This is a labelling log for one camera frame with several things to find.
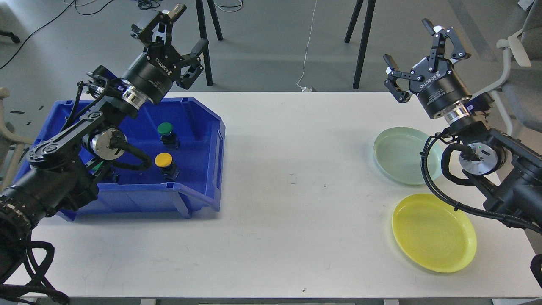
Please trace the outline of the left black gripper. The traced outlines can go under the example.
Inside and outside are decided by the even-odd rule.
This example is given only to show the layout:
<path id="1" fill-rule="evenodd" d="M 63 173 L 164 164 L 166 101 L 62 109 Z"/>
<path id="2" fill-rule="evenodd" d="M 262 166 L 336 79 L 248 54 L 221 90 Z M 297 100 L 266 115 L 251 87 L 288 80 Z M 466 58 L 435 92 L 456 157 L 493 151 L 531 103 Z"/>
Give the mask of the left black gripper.
<path id="1" fill-rule="evenodd" d="M 173 25 L 186 10 L 184 4 L 177 4 L 171 10 L 148 10 L 139 22 L 131 25 L 130 36 L 144 48 L 122 78 L 155 105 L 174 83 L 189 89 L 203 71 L 200 56 L 207 50 L 208 39 L 200 38 L 191 52 L 184 55 L 172 46 Z"/>

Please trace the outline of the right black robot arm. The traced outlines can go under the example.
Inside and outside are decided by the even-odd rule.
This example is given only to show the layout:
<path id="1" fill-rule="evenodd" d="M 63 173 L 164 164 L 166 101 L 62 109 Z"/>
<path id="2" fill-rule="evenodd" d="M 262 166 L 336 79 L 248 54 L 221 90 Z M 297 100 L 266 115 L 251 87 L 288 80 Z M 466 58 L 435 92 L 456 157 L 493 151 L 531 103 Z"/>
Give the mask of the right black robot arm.
<path id="1" fill-rule="evenodd" d="M 422 20 L 432 36 L 430 53 L 409 72 L 399 70 L 392 56 L 387 63 L 384 85 L 400 103 L 415 95 L 431 119 L 444 118 L 448 127 L 427 138 L 420 153 L 421 174 L 428 189 L 455 210 L 489 219 L 507 227 L 541 233 L 541 156 L 518 139 L 490 127 L 484 107 L 469 110 L 471 93 L 454 70 L 454 64 L 469 58 L 453 27 L 435 26 Z M 467 206 L 446 195 L 430 176 L 428 155 L 437 141 L 446 144 L 441 171 L 455 185 L 474 186 L 485 197 L 483 208 Z"/>

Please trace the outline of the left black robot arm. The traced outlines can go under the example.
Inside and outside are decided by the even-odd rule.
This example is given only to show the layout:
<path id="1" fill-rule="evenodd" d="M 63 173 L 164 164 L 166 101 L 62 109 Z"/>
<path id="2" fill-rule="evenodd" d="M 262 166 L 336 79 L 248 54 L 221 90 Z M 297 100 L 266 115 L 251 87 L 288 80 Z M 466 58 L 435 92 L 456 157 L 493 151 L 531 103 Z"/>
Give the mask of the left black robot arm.
<path id="1" fill-rule="evenodd" d="M 120 124 L 136 118 L 145 103 L 159 104 L 176 83 L 189 89 L 205 65 L 201 54 L 208 40 L 201 38 L 189 54 L 172 46 L 174 23 L 186 11 L 150 10 L 130 34 L 143 52 L 120 77 L 99 66 L 81 82 L 94 100 L 77 111 L 78 91 L 70 115 L 60 132 L 29 150 L 30 170 L 1 191 L 1 298 L 23 302 L 28 293 L 45 294 L 60 305 L 69 297 L 46 279 L 54 257 L 51 243 L 33 241 L 32 231 L 59 210 L 77 211 L 97 199 L 97 184 L 110 168 L 144 171 L 152 160 L 128 143 Z"/>

